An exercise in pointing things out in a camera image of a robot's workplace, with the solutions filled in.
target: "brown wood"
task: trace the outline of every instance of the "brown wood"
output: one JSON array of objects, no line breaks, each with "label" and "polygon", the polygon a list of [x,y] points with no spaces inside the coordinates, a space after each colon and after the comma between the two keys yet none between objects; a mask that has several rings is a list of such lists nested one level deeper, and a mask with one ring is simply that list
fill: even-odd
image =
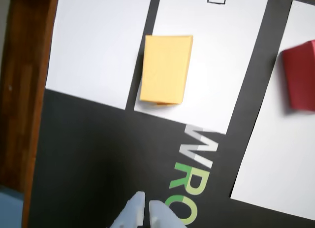
[{"label": "brown wood", "polygon": [[27,227],[58,0],[11,0],[0,83],[0,184],[25,192]]}]

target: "black mat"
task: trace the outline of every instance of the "black mat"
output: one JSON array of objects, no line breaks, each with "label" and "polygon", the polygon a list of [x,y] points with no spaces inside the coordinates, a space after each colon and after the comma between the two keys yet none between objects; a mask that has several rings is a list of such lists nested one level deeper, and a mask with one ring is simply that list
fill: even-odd
[{"label": "black mat", "polygon": [[[145,26],[151,34],[159,0],[152,0]],[[262,104],[292,0],[268,0],[226,135],[202,133],[219,143],[216,152],[199,155],[209,169],[179,153],[181,144],[200,144],[184,133],[186,125],[133,111],[140,83],[144,39],[139,51],[126,110],[46,90],[31,197],[30,228],[109,227],[127,200],[145,191],[148,201],[183,195],[198,214],[189,228],[313,228],[315,222],[230,199],[230,194]],[[183,163],[210,172],[205,190],[190,195]],[[200,180],[193,177],[192,185]],[[180,217],[183,203],[171,205]],[[149,225],[146,206],[145,227]]]}]

